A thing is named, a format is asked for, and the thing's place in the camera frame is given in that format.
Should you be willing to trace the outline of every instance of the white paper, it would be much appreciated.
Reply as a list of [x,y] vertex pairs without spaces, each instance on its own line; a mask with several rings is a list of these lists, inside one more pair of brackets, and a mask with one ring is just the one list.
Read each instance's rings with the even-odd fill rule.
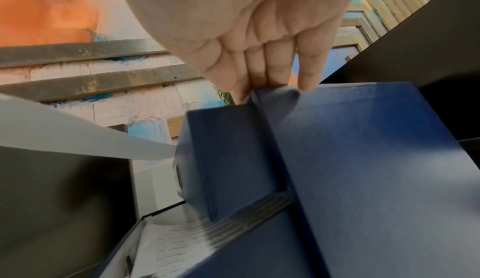
[[274,193],[219,223],[207,219],[177,225],[148,223],[141,235],[131,278],[178,277],[289,204],[286,192]]
[[172,158],[176,148],[5,94],[0,94],[0,146],[134,160]]

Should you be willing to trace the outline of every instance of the green plant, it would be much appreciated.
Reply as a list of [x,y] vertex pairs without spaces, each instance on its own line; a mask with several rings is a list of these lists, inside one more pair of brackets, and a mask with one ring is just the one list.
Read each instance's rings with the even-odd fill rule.
[[232,95],[229,92],[223,92],[220,89],[216,88],[215,86],[213,88],[216,90],[216,93],[220,97],[220,100],[225,102],[226,106],[235,105],[234,99],[232,98]]

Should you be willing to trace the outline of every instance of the palm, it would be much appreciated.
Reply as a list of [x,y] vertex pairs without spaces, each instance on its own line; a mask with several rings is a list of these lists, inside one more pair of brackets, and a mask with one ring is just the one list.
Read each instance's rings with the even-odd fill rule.
[[322,70],[350,0],[127,0],[151,34],[239,103],[251,89],[283,86],[295,54],[298,87]]

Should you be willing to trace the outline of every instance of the hand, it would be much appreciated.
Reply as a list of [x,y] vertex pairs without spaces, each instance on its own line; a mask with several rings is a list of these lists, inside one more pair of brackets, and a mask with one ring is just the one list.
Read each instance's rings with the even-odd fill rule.
[[253,88],[320,82],[351,0],[126,0],[145,30],[241,103]]

